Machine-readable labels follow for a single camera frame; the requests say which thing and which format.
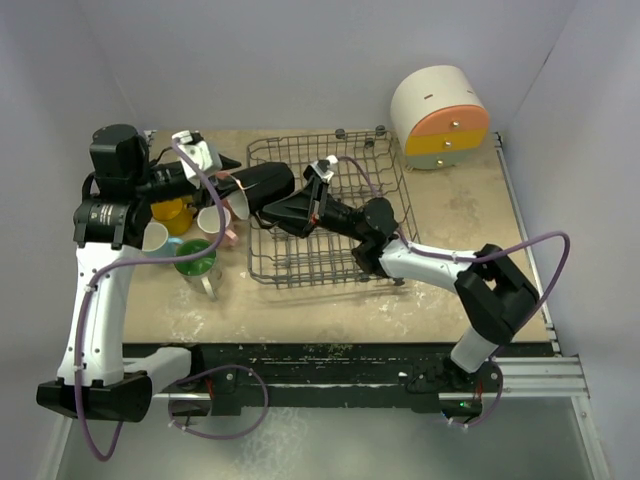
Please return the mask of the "pink faceted mug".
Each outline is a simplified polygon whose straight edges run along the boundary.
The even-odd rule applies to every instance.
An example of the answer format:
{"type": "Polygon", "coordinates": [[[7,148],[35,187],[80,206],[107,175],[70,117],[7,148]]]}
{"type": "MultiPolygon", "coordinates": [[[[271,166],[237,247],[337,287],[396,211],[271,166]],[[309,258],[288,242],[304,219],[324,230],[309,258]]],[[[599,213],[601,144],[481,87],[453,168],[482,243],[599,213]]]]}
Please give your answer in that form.
{"type": "Polygon", "coordinates": [[[197,226],[205,237],[214,242],[221,238],[221,247],[233,247],[239,237],[235,231],[232,214],[227,207],[222,207],[223,215],[215,206],[202,209],[197,216],[197,226]]]}

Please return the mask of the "yellow mug black handle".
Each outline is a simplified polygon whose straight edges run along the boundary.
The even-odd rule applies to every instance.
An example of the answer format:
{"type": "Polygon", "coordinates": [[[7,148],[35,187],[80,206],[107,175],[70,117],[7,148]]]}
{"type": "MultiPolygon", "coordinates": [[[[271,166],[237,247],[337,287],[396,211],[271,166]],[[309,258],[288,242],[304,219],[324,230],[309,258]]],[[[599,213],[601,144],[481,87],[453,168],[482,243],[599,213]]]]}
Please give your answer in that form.
{"type": "Polygon", "coordinates": [[[184,198],[153,203],[151,211],[153,219],[162,224],[172,236],[187,233],[197,214],[197,209],[184,198]]]}

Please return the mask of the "light blue mug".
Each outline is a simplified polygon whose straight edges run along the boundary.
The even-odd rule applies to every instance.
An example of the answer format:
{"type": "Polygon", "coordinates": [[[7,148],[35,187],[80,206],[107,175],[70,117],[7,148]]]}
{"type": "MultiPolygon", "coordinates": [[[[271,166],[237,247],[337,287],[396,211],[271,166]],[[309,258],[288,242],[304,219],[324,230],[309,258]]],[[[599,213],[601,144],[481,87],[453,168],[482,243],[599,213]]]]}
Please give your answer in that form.
{"type": "Polygon", "coordinates": [[[141,251],[147,258],[175,257],[183,243],[183,239],[172,236],[164,225],[151,222],[144,230],[141,251]]]}

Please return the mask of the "white floral mug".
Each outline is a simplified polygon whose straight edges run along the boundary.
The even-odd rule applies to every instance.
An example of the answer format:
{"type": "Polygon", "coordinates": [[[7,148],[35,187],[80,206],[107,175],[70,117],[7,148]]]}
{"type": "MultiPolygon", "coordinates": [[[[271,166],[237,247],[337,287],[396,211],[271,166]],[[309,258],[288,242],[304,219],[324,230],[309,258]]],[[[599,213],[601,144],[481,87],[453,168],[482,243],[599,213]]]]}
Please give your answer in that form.
{"type": "MultiPolygon", "coordinates": [[[[210,247],[211,243],[205,239],[187,240],[177,246],[176,256],[201,254],[210,247]]],[[[215,250],[195,260],[177,262],[174,267],[193,290],[205,294],[211,301],[218,300],[218,290],[222,284],[222,269],[215,250]]]]}

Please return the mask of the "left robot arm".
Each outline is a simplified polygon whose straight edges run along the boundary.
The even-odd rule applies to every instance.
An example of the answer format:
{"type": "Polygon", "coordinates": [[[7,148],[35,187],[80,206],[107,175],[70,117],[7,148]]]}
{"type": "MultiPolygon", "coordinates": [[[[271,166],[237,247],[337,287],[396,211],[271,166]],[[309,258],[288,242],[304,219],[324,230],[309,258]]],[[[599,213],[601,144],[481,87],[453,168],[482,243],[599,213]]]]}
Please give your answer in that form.
{"type": "Polygon", "coordinates": [[[184,347],[161,347],[130,365],[123,361],[127,299],[135,266],[144,263],[144,230],[154,203],[197,195],[207,177],[240,167],[219,155],[196,131],[172,138],[176,162],[149,159],[147,140],[132,125],[95,131],[94,170],[82,186],[73,222],[77,289],[69,339],[55,379],[40,384],[38,405],[70,418],[139,422],[155,393],[174,383],[202,387],[204,365],[184,347]]]}

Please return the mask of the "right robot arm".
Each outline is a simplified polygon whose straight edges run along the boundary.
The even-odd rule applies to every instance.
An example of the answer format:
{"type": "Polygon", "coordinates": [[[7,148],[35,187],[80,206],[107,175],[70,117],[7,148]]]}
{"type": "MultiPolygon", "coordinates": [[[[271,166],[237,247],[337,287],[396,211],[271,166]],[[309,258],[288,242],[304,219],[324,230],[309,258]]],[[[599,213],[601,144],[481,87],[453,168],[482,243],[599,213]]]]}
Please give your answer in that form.
{"type": "Polygon", "coordinates": [[[511,342],[540,298],[496,245],[456,252],[404,239],[384,197],[352,207],[329,194],[324,181],[311,178],[302,189],[265,205],[259,215],[299,238],[322,228],[354,240],[352,256],[368,275],[414,280],[456,294],[469,321],[445,362],[446,383],[456,391],[467,391],[479,381],[480,368],[511,342]]]}

